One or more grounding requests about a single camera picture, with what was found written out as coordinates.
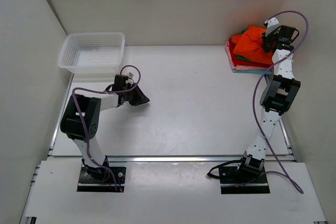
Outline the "orange t shirt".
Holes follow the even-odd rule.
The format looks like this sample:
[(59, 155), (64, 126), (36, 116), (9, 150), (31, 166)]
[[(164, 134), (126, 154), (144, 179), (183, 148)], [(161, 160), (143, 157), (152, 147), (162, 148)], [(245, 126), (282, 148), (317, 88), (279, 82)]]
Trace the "orange t shirt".
[(250, 25), (243, 33), (234, 35), (232, 37), (232, 42), (235, 44), (233, 53), (252, 60), (252, 62), (273, 64), (273, 53), (264, 52), (262, 48), (261, 36), (265, 32), (265, 28)]

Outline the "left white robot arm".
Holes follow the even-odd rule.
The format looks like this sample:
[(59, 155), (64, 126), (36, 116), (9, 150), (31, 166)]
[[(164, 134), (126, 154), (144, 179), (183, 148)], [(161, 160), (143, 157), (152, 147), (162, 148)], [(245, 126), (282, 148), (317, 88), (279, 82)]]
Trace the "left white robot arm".
[(61, 132), (76, 144), (86, 172), (99, 183), (115, 179), (96, 138), (100, 112), (118, 108), (126, 102), (140, 106), (149, 103), (150, 99), (131, 77), (118, 74), (104, 91), (74, 88), (63, 113)]

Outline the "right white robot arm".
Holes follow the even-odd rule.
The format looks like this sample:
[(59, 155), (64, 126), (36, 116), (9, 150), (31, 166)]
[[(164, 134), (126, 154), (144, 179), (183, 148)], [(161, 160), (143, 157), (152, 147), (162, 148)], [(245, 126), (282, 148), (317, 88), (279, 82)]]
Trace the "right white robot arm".
[(296, 28), (281, 25), (273, 31), (266, 31), (262, 35), (263, 47), (267, 52), (272, 52), (274, 62), (273, 72), (269, 82), (260, 98), (262, 107), (259, 135), (250, 144), (243, 154), (241, 164), (235, 169), (236, 178), (241, 182), (248, 182), (254, 174), (263, 172), (267, 141), (271, 138), (275, 126), (286, 113), (301, 86), (292, 70), (291, 43), (298, 37)]

